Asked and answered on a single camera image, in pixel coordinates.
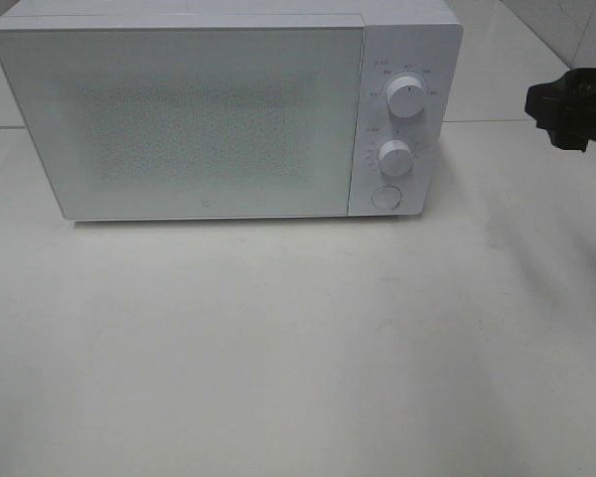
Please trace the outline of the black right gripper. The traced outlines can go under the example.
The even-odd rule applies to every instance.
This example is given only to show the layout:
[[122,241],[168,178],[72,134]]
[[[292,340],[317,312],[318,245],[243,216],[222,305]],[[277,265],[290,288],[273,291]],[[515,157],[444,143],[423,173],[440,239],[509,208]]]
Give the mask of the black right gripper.
[[524,111],[554,147],[585,152],[596,142],[596,68],[570,70],[564,79],[531,86]]

